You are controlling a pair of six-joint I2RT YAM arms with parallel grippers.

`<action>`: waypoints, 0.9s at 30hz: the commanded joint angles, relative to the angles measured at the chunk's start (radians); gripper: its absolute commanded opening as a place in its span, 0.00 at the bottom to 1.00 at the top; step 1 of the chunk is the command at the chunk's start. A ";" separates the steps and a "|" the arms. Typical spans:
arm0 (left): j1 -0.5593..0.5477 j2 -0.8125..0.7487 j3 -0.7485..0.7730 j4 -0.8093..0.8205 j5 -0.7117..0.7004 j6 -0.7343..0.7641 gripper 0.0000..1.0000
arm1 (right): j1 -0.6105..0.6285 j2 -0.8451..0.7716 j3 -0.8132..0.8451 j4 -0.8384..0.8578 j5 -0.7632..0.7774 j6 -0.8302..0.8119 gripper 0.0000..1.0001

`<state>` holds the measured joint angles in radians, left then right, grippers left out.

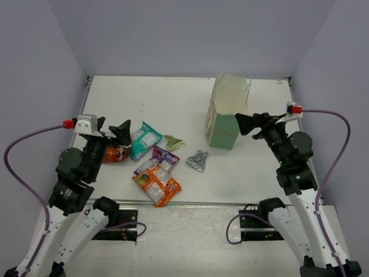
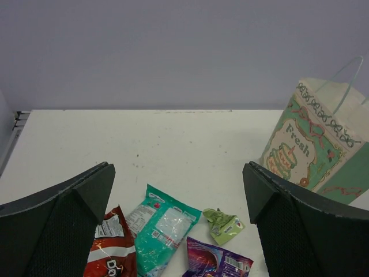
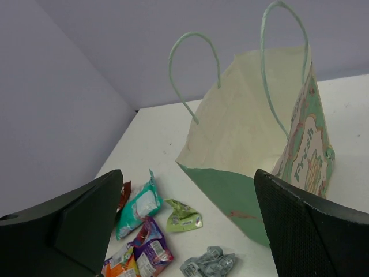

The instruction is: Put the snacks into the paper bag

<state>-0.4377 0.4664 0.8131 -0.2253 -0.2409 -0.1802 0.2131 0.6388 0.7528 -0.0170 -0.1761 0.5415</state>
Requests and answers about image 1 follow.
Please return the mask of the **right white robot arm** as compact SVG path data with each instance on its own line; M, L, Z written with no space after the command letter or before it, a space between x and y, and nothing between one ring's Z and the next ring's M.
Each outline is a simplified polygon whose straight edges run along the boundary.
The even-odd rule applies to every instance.
M308 165L313 155L311 137L301 131L288 135L288 118L284 115L237 113L235 118L243 136L260 129L253 139L265 140L280 164L276 170L278 183L303 228L290 218L277 197L260 201L257 220L262 226L274 227L283 237L300 264L300 276L360 276L360 264L340 246L322 208L321 189Z

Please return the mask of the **red chips bag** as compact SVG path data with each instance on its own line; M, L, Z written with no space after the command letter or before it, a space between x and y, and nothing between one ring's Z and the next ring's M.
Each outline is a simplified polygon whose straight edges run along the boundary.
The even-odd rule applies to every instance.
M128 145L112 145L106 149L103 163L119 163L129 157L132 148L132 142Z

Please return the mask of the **orange snack packet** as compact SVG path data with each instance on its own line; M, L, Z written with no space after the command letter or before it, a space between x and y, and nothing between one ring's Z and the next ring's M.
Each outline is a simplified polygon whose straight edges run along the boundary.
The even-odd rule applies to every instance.
M155 207L164 207L182 188L160 164L145 169L132 180L151 198Z

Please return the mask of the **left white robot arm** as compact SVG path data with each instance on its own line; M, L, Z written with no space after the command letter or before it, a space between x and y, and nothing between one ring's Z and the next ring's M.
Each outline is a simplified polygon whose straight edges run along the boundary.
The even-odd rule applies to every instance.
M94 191L90 184L96 181L108 147L131 145L129 119L119 126L109 126L112 136L101 131L104 121L104 117L79 115L56 127L73 130L85 139L86 144L83 149L71 147L60 154L55 169L58 181L48 201L44 201L14 172L8 160L11 146L6 148L3 156L5 166L40 201L45 220L23 261L8 269L5 276L65 276L68 262L104 227L119 222L119 205L114 200L101 197L95 201L90 218L74 234L68 233Z

